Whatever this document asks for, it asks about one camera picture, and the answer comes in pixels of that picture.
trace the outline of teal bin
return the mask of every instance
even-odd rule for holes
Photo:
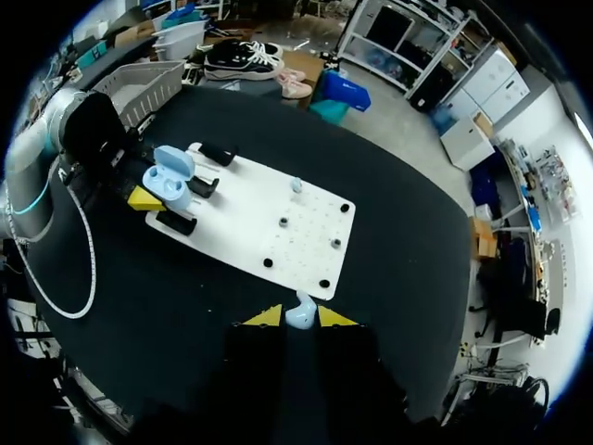
[[[106,42],[99,42],[91,49],[89,49],[86,53],[76,60],[76,64],[78,68],[81,70],[85,69],[86,67],[93,65],[96,60],[101,58],[107,52],[107,43]]]
[[[340,124],[346,113],[348,113],[348,109],[348,104],[331,99],[321,100],[309,105],[311,113],[317,114],[324,121],[335,125]]]

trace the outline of sneaker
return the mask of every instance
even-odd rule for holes
[[[290,76],[293,81],[303,82],[307,75],[303,71],[293,70],[292,68],[284,68],[282,74]]]
[[[284,69],[279,58],[259,51],[215,51],[206,56],[204,75],[213,81],[247,79],[266,81]]]
[[[263,52],[278,58],[282,58],[284,52],[278,44],[262,44],[260,42],[240,42],[239,44],[249,47],[252,51]]]
[[[313,89],[309,85],[295,81],[290,74],[284,71],[278,75],[276,80],[282,86],[284,99],[302,99],[313,93]]]
[[[215,44],[213,49],[229,51],[231,50],[231,48],[233,48],[233,50],[236,50],[238,48],[244,48],[248,51],[258,51],[260,53],[265,53],[268,56],[274,56],[277,58],[282,58],[282,55],[284,53],[282,47],[278,44],[263,44],[261,42],[242,42],[238,39],[223,40]]]

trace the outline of white wall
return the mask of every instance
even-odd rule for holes
[[[520,146],[531,146],[564,117],[554,85],[531,65],[521,71],[530,93],[494,126],[500,141],[513,139]]]
[[[537,122],[538,109],[542,121],[558,111],[532,109],[529,112],[534,123]],[[524,131],[531,137],[532,129],[525,128]],[[593,200],[590,198],[593,192],[593,149],[566,115],[526,148],[532,156],[537,156],[552,145],[573,182],[580,211],[569,224],[553,228],[543,226],[545,238],[560,239],[566,246],[568,283],[564,289],[561,328],[557,336],[546,337],[544,349],[530,349],[529,342],[525,341],[503,348],[499,357],[528,362],[531,375],[543,376],[549,381],[553,401],[561,395],[579,362],[593,320]]]
[[[98,3],[89,13],[74,27],[74,42],[79,42],[84,38],[93,34],[99,38],[102,35],[97,35],[96,27],[101,22],[107,24],[112,23],[115,19],[123,15],[132,6],[138,5],[138,0],[103,0]]]

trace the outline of desk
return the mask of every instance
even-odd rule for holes
[[[517,166],[513,157],[507,152],[508,149],[513,149],[511,145],[503,146],[500,150],[502,157],[504,158],[507,166],[509,168],[509,172],[511,173],[512,181],[514,182],[517,195],[519,197],[519,205],[514,209],[507,211],[499,220],[493,222],[494,225],[497,223],[503,223],[507,218],[510,218],[512,215],[518,212],[525,212],[527,218],[527,225],[521,227],[509,227],[509,228],[500,228],[498,231],[508,231],[512,233],[518,234],[526,234],[527,236],[527,244],[529,246],[529,253],[530,253],[530,263],[532,269],[532,289],[533,289],[533,299],[535,301],[540,301],[546,305],[547,313],[550,309],[559,308],[561,309],[562,306],[562,295],[561,289],[560,291],[555,289],[554,294],[557,296],[555,301],[550,306],[549,305],[549,273],[550,273],[550,262],[543,261],[542,259],[542,249],[544,246],[542,240],[542,229],[541,229],[541,222],[540,221],[533,221],[533,215],[530,214],[530,209],[535,209],[536,207],[531,205],[527,202],[526,197],[524,196],[524,190],[526,190],[526,180],[521,172],[521,169]],[[530,197],[536,198],[536,195],[539,194],[537,190],[532,191],[529,193]],[[556,247],[557,254],[555,261],[552,261],[553,264],[552,270],[554,271],[554,281],[556,280],[556,275],[558,274],[557,271],[560,271],[560,281],[563,282],[562,276],[562,267],[558,266],[556,263],[558,261],[558,257],[561,255],[561,247],[558,245]],[[541,340],[536,337],[532,337],[531,345],[538,345],[543,346],[544,340]]]
[[[450,197],[347,130],[236,92],[184,87],[145,140],[180,148],[194,141],[237,144],[241,156],[355,202],[340,282],[324,304],[374,328],[386,366],[408,392],[412,419],[437,412],[459,350],[470,277],[468,221]],[[54,223],[32,246],[30,261],[46,293],[71,311],[88,295],[88,247],[64,188],[51,191]],[[100,193],[87,215],[95,239],[95,305],[72,321],[37,299],[65,353],[128,413],[139,415],[148,401],[186,406],[189,389],[205,383],[218,364],[230,323],[278,303],[297,305],[293,291],[173,241],[108,194]],[[294,420],[278,422],[284,428],[277,443],[311,443],[317,436],[303,426],[324,425],[322,405],[302,392],[308,390],[303,376],[315,375],[313,333],[288,332],[293,366],[285,370],[279,415]],[[295,350],[310,361],[292,361]],[[292,378],[300,385],[290,385]]]

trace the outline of cardboard box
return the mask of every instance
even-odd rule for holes
[[[511,61],[511,63],[516,67],[517,66],[517,59],[514,55],[509,51],[509,48],[505,44],[503,44],[500,40],[496,41],[496,46],[500,48],[500,51],[504,53],[504,55]]]
[[[284,51],[284,64],[287,68],[292,70],[299,70],[305,73],[305,80],[303,83],[310,85],[315,92],[315,87],[322,76],[324,61],[311,54],[300,51]],[[305,97],[298,101],[298,106],[307,109],[311,103],[313,95]]]
[[[490,223],[470,217],[470,230],[472,237],[472,256],[477,259],[496,258],[497,238],[492,233]]]
[[[480,130],[484,132],[484,134],[490,139],[494,134],[494,130],[492,129],[492,123],[490,120],[482,113],[478,113],[478,115],[473,118],[473,122],[480,127]]]
[[[152,20],[143,21],[142,23],[132,26],[124,32],[120,32],[115,37],[115,47],[124,46],[130,42],[151,36],[155,32],[155,25]]]

